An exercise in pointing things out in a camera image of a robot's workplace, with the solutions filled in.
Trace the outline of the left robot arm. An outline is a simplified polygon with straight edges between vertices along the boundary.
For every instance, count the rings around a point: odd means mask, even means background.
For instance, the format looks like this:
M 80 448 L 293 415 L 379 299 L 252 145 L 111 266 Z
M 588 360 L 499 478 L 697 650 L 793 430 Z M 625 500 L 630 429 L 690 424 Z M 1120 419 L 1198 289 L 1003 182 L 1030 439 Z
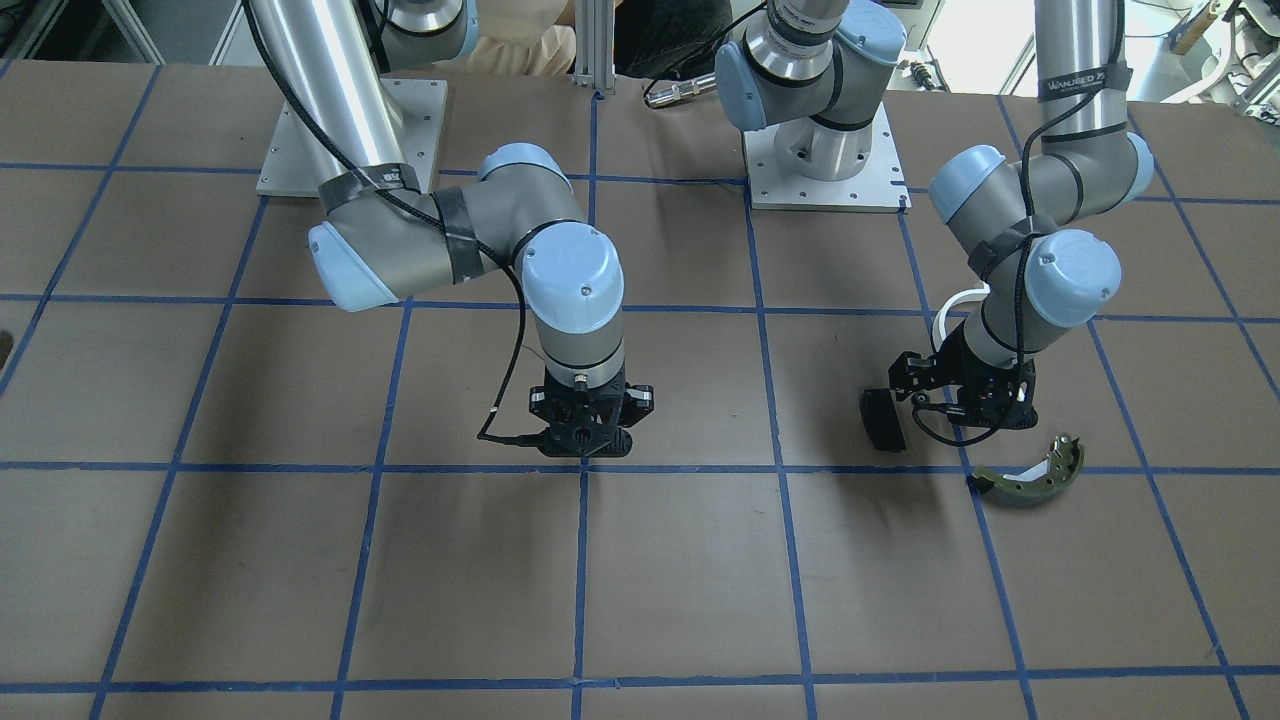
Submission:
M 989 292 L 932 355 L 901 354 L 887 387 L 864 393 L 868 430 L 899 429 L 901 402 L 914 421 L 934 413 L 980 439 L 1036 424 L 1036 355 L 1085 324 L 1123 279 L 1114 249 L 1075 222 L 1129 202 L 1155 173 L 1126 127 L 1125 31 L 1121 1 L 1036 4 L 1039 128 L 1018 160 L 978 145 L 928 188 Z M 878 3 L 768 1 L 717 50 L 721 106 L 739 129 L 776 128 L 777 151 L 804 176 L 849 178 L 905 41 Z

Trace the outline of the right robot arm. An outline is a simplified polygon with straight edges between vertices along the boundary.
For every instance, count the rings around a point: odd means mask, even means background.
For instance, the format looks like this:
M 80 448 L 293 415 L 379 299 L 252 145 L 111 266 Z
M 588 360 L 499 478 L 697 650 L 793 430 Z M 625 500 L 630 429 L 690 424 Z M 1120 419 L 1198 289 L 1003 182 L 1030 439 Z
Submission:
M 490 154 L 471 184 L 426 191 L 407 114 L 392 104 L 352 1 L 246 1 L 244 18 L 315 174 L 324 220 L 308 232 L 317 274 L 348 313 L 503 272 L 518 323 L 534 320 L 545 373 L 532 436 L 479 438 L 549 457 L 622 457 L 654 409 L 625 375 L 625 272 L 588 224 L 567 176 L 534 143 Z

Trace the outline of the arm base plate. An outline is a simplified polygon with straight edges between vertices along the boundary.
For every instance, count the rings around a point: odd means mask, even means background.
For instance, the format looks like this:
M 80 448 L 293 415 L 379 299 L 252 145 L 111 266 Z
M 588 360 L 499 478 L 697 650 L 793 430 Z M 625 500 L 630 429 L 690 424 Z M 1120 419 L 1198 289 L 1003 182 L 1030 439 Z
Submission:
M 755 209 L 896 213 L 911 206 L 884 106 L 854 132 L 801 118 L 745 132 L 742 142 Z
M 436 173 L 436 155 L 445 115 L 448 83 L 443 79 L 383 77 L 381 105 L 387 109 L 390 128 L 399 147 L 401 163 L 412 167 L 422 192 L 430 190 Z M 329 131 L 329 120 L 342 122 L 344 138 L 357 132 L 370 135 L 360 122 L 378 106 L 371 100 L 340 100 L 321 92 L 315 100 L 307 91 L 298 92 L 314 119 Z M 308 132 L 297 114 L 285 105 L 262 159 L 256 192 L 262 196 L 315 199 L 317 188 L 347 169 L 334 159 Z

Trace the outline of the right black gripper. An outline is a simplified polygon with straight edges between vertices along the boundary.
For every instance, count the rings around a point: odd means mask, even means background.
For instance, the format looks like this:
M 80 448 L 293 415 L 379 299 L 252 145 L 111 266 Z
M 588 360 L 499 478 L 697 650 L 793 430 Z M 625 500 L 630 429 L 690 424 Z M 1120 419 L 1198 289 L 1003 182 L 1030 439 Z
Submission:
M 545 370 L 529 410 L 547 429 L 527 436 L 526 446 L 548 457 L 623 457 L 632 448 L 627 429 L 653 409 L 653 387 L 627 383 L 623 370 L 596 388 L 562 384 Z

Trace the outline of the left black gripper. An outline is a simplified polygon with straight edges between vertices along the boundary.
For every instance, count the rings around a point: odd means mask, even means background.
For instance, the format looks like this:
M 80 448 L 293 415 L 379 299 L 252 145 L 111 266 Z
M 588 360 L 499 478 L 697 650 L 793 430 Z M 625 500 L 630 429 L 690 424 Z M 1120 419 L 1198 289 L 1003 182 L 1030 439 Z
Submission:
M 897 401 L 956 386 L 955 404 L 915 402 L 916 409 L 938 410 L 956 425 L 1023 430 L 1037 424 L 1034 361 L 1025 357 L 1021 365 L 1010 368 L 989 365 L 968 347 L 963 331 L 948 334 L 941 350 L 929 357 L 901 354 L 890 366 L 888 379 Z

